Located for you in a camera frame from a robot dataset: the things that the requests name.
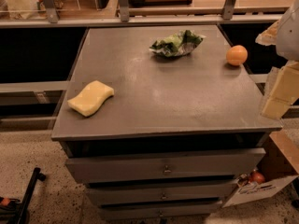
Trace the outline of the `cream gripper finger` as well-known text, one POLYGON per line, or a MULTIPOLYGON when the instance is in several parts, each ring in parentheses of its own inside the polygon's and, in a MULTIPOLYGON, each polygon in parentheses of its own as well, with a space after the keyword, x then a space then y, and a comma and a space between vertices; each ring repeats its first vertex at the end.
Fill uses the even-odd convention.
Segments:
POLYGON ((262 46, 276 45, 279 21, 275 21, 266 30, 258 34, 255 42, 262 46))
POLYGON ((277 72, 262 115, 270 119, 280 119, 298 99, 299 62, 288 61, 277 72))

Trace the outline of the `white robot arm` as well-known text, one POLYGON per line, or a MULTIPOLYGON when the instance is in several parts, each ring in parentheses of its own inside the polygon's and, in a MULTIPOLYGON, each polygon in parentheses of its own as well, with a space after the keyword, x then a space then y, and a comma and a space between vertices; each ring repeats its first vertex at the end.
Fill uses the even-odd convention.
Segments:
POLYGON ((299 0, 293 2, 280 20, 258 34, 255 42, 275 45, 277 55, 287 60, 278 70, 262 110, 263 116, 280 119, 299 99, 299 0))

